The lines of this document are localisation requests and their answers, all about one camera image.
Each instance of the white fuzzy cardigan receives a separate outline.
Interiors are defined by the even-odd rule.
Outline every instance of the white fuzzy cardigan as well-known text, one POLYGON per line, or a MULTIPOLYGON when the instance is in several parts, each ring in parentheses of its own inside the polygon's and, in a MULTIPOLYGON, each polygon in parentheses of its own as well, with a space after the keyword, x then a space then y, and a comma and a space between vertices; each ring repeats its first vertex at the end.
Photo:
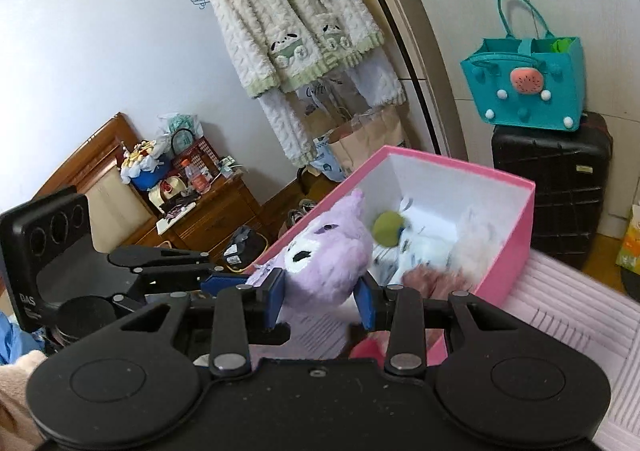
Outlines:
POLYGON ((242 86, 283 92, 348 69, 383 35, 362 0, 210 0, 242 86))

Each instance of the plastic bottle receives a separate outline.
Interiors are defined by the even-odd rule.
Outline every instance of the plastic bottle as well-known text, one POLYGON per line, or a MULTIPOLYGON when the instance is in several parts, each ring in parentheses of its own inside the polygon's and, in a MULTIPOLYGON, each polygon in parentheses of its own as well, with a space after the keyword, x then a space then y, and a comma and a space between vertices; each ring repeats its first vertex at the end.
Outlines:
POLYGON ((211 189, 211 184, 207 178, 189 159, 185 158, 180 164, 184 168, 189 184, 191 184, 198 193, 204 195, 204 193, 211 189))

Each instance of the black suitcase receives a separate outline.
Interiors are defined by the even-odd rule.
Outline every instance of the black suitcase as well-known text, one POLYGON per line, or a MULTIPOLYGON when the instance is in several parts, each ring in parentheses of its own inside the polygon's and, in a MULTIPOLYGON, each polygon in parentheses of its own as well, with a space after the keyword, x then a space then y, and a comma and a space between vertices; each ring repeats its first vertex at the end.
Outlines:
POLYGON ((494 166, 536 183, 531 247, 577 269, 598 227, 613 141, 600 114, 575 132, 496 126, 494 166))

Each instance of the blue bowl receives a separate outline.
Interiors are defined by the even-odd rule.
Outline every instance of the blue bowl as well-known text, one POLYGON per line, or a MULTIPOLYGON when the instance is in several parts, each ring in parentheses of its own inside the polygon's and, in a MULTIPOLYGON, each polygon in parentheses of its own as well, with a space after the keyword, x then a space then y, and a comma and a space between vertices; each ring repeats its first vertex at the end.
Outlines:
POLYGON ((140 175, 132 178, 133 185, 141 191, 147 191, 160 182, 171 171, 171 161, 166 155, 161 155, 158 162, 155 170, 141 171, 140 175))

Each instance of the teal felt bag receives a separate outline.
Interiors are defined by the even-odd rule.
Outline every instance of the teal felt bag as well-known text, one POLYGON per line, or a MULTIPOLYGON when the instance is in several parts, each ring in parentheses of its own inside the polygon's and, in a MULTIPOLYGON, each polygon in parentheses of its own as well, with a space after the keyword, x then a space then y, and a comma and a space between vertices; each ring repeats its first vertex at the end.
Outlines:
POLYGON ((584 108, 584 56, 580 38, 514 37, 498 0, 505 38, 487 39, 460 62, 480 118, 490 124, 574 131, 584 108))

